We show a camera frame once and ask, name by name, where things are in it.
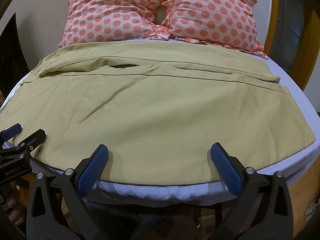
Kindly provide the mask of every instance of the blue gripper pad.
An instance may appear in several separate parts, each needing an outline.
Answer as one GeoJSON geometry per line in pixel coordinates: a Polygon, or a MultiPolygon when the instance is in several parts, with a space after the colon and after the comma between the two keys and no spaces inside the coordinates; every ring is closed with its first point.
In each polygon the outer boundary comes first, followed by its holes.
{"type": "Polygon", "coordinates": [[[242,179],[223,151],[215,143],[211,147],[211,159],[231,194],[239,197],[242,193],[242,179]]]}
{"type": "Polygon", "coordinates": [[[80,198],[89,195],[93,185],[96,183],[108,162],[109,152],[107,146],[101,145],[97,150],[97,153],[84,169],[77,181],[77,193],[80,198]]]}
{"type": "Polygon", "coordinates": [[[2,133],[1,140],[3,142],[9,141],[11,138],[15,137],[19,133],[21,133],[22,127],[19,123],[15,124],[14,126],[8,128],[2,133]]]}

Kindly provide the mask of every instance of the white wall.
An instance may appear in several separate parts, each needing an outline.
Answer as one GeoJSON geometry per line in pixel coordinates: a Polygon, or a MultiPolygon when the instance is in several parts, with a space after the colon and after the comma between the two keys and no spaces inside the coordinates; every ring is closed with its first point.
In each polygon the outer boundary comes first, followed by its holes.
{"type": "Polygon", "coordinates": [[[272,0],[258,0],[253,6],[253,17],[257,23],[257,38],[262,45],[266,42],[271,15],[272,0]]]}
{"type": "Polygon", "coordinates": [[[320,112],[320,52],[316,60],[315,67],[310,76],[308,84],[304,89],[304,94],[309,99],[315,110],[320,112]]]}
{"type": "Polygon", "coordinates": [[[68,16],[68,0],[13,0],[0,20],[0,33],[16,12],[23,55],[33,69],[58,49],[68,16]]]}

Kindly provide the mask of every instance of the white bed sheet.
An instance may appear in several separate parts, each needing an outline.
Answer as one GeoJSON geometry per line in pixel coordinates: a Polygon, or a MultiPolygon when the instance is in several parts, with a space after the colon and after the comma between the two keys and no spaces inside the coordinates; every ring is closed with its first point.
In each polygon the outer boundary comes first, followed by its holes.
{"type": "MultiPolygon", "coordinates": [[[[307,148],[278,163],[258,171],[258,173],[269,175],[272,175],[275,171],[282,171],[289,186],[298,180],[310,168],[320,153],[320,118],[301,89],[283,69],[281,69],[271,59],[264,60],[257,56],[253,57],[265,61],[271,72],[274,75],[281,77],[280,85],[288,87],[292,97],[297,102],[301,112],[316,136],[316,141],[307,148]]],[[[14,94],[15,90],[19,88],[20,84],[21,82],[19,82],[12,90],[4,105],[14,94]]],[[[54,173],[62,173],[62,171],[47,167],[35,159],[31,160],[31,165],[33,172],[35,173],[44,172],[49,176],[54,173]]],[[[88,200],[99,203],[138,204],[152,207],[162,207],[176,203],[213,205],[233,198],[235,198],[235,196],[229,193],[223,181],[191,186],[167,187],[136,186],[97,181],[94,185],[93,191],[88,197],[86,197],[88,200]]]]}

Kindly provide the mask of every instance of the pillowcase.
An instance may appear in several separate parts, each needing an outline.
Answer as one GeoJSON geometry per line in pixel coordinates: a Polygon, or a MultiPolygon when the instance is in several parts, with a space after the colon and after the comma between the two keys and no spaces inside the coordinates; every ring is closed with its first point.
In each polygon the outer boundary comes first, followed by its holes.
{"type": "Polygon", "coordinates": [[[136,38],[168,40],[164,26],[155,25],[162,0],[69,0],[69,14],[59,47],[136,38]]]}
{"type": "Polygon", "coordinates": [[[163,25],[172,38],[223,46],[267,59],[257,39],[252,6],[257,0],[164,0],[163,25]]]}

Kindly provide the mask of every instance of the silver bolt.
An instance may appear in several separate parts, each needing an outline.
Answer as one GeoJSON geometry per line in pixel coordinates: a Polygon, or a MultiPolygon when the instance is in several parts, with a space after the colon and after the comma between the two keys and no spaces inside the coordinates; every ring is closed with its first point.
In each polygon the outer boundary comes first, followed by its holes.
{"type": "Polygon", "coordinates": [[[42,179],[42,177],[43,177],[43,173],[42,172],[37,174],[37,179],[42,179]]]}
{"type": "Polygon", "coordinates": [[[246,171],[248,174],[254,174],[254,168],[252,168],[252,167],[247,167],[247,168],[245,169],[245,171],[246,171]]]}
{"type": "Polygon", "coordinates": [[[279,177],[279,178],[282,178],[283,177],[283,173],[281,171],[277,171],[276,172],[276,175],[279,177]]]}
{"type": "Polygon", "coordinates": [[[73,169],[67,169],[64,173],[65,173],[67,176],[70,176],[70,175],[73,173],[73,169]]]}

